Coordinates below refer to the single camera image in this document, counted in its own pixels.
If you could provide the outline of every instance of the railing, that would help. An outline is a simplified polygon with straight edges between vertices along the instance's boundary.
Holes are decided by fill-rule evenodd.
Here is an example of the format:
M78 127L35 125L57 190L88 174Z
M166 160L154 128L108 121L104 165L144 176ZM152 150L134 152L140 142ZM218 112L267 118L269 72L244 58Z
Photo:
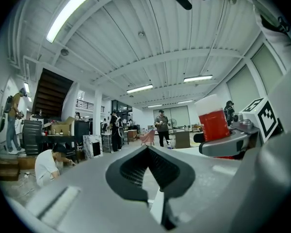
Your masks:
M86 102L86 101L83 101L83 100L77 100L76 107L83 108L83 109L88 109L88 110L93 110L94 109L94 104ZM105 112L105 107L104 106L102 106L100 108L100 112Z

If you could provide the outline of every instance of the black pants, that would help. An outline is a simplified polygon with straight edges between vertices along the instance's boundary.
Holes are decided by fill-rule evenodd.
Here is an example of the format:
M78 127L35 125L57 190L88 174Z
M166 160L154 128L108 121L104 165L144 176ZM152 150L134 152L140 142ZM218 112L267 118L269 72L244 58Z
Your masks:
M158 132L158 133L159 133L159 138L160 138L160 146L164 147L164 136L167 142L167 140L169 140L169 132L163 131L163 132Z
M112 134L112 149L114 152L116 152L118 149L122 149L122 138L118 134L118 131Z

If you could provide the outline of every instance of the pink chair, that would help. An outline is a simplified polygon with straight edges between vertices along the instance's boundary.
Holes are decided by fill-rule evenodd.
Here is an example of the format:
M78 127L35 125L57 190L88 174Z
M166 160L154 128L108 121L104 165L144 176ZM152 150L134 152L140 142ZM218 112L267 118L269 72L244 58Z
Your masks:
M155 130L151 130L148 133L146 133L145 135L141 135L139 138L141 140L141 145L144 143L146 144L146 142L150 142L151 146L152 146L152 142L154 145L154 135L155 135Z

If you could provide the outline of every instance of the fluorescent light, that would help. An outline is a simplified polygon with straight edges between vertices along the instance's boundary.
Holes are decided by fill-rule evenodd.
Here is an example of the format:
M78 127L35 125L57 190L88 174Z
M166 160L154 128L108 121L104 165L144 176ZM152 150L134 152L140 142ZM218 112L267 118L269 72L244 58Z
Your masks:
M183 82L190 82L190 81L197 81L197 80L209 80L209 79L212 79L212 75L185 78Z
M157 105L150 105L150 106L148 106L148 108L152 108L152 107L159 107L159 106L162 106L162 104L157 104Z
M187 101L182 101L182 102L178 102L178 103L189 103L192 102L193 100L187 100Z
M133 92L148 90L148 89L152 89L152 88L153 88L153 85L149 84L149 85L146 85L146 86L141 86L139 88L128 90L127 93L133 93Z
M71 16L71 14L85 1L86 0L70 0L67 3L67 5L63 8L63 10L59 13L57 18L55 19L51 29L48 32L47 40L50 43L53 43L59 30L62 28L62 26Z
M26 92L27 92L27 93L30 93L28 83L25 82L24 85L25 85Z

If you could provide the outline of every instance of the staircase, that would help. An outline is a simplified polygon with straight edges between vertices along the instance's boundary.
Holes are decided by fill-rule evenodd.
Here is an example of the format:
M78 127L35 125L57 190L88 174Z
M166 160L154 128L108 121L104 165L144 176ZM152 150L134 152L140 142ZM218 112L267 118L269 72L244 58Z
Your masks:
M61 117L63 103L72 84L72 80L43 69L33 101L32 114L39 114L42 110L43 117Z

